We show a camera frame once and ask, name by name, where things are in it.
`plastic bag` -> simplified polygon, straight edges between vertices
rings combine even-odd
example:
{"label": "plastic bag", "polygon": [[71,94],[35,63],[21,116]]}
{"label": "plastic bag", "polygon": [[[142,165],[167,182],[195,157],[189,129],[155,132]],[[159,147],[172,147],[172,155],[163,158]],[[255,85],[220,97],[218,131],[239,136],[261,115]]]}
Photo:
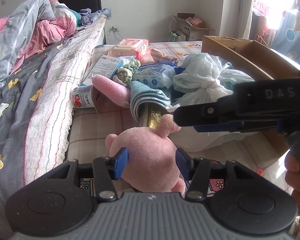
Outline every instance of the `plastic bag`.
{"label": "plastic bag", "polygon": [[180,131],[171,133],[169,138],[176,145],[176,147],[181,147],[187,152],[198,152],[221,145],[228,141],[241,141],[247,136],[253,134],[255,134],[255,132],[229,133],[227,131],[222,131],[200,133],[197,132],[193,127],[181,127]]}
{"label": "plastic bag", "polygon": [[203,87],[195,92],[186,93],[173,103],[181,106],[190,106],[204,103],[216,102],[218,98],[233,94],[232,90],[220,85],[218,79],[208,77],[202,81]]}
{"label": "plastic bag", "polygon": [[189,106],[216,102],[218,98],[231,95],[228,88],[239,82],[253,81],[240,70],[228,69],[231,64],[225,60],[209,55],[208,53],[194,53],[186,57],[182,68],[185,70],[173,77],[173,88],[185,93],[177,98],[175,104]]}
{"label": "plastic bag", "polygon": [[176,74],[174,67],[173,62],[144,65],[133,74],[132,80],[142,82],[152,89],[169,89]]}

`small box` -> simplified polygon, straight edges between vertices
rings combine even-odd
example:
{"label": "small box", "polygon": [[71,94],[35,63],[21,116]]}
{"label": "small box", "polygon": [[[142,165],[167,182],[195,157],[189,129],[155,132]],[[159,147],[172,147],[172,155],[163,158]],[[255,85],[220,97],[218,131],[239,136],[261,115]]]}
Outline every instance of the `small box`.
{"label": "small box", "polygon": [[112,57],[136,56],[137,60],[141,60],[146,54],[148,47],[148,40],[123,39],[119,44],[108,51],[108,55]]}
{"label": "small box", "polygon": [[192,13],[178,13],[178,16],[172,17],[177,21],[178,30],[182,31],[186,35],[186,41],[202,41],[202,37],[205,35],[211,35],[212,29],[206,28],[204,22],[190,26],[185,19],[194,17]]}
{"label": "small box", "polygon": [[90,70],[88,76],[82,82],[81,85],[92,85],[92,77],[96,74],[100,74],[112,79],[116,70],[121,66],[123,66],[123,61],[121,59],[102,55],[97,61],[97,63]]}
{"label": "small box", "polygon": [[71,102],[75,108],[95,108],[100,94],[94,86],[76,87],[71,91]]}

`pink blanket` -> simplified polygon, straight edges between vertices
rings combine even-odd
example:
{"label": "pink blanket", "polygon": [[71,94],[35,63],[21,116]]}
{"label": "pink blanket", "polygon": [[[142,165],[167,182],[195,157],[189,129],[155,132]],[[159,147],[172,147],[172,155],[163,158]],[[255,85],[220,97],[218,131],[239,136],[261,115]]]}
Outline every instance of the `pink blanket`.
{"label": "pink blanket", "polygon": [[11,71],[16,71],[26,58],[42,51],[45,47],[61,41],[64,37],[72,35],[76,28],[75,15],[68,7],[61,5],[57,0],[49,0],[56,18],[36,23],[31,41],[24,46],[18,54],[16,63]]}

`cardboard box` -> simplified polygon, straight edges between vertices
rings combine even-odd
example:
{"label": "cardboard box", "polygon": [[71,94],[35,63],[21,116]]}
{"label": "cardboard box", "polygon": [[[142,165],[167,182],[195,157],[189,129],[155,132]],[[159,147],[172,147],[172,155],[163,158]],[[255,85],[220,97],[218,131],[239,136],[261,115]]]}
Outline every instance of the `cardboard box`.
{"label": "cardboard box", "polygon": [[92,85],[92,77],[96,74],[112,79],[116,70],[121,66],[123,66],[123,61],[121,59],[102,55],[92,67],[86,79],[83,80],[82,85]]}
{"label": "cardboard box", "polygon": [[178,30],[182,31],[186,35],[186,41],[201,41],[202,36],[211,35],[212,29],[206,28],[205,23],[200,23],[196,25],[190,25],[183,19],[188,17],[194,17],[191,13],[178,13],[178,16],[172,15],[172,17],[177,21]]}
{"label": "cardboard box", "polygon": [[96,108],[100,94],[94,86],[82,86],[73,89],[70,96],[75,108]]}
{"label": "cardboard box", "polygon": [[[292,78],[299,74],[293,64],[257,41],[204,36],[201,52],[228,60],[234,68],[247,73],[256,81]],[[280,155],[288,150],[284,135],[277,135],[274,129],[263,131],[263,134]]]}

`tissue package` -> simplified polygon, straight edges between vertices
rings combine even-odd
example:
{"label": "tissue package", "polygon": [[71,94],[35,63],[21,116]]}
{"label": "tissue package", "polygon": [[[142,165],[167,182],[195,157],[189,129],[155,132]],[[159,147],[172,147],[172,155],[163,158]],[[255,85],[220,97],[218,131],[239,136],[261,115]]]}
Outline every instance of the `tissue package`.
{"label": "tissue package", "polygon": [[111,50],[108,51],[108,56],[136,56],[136,59],[141,60],[146,54],[148,47],[148,40],[123,39],[119,44],[115,45]]}

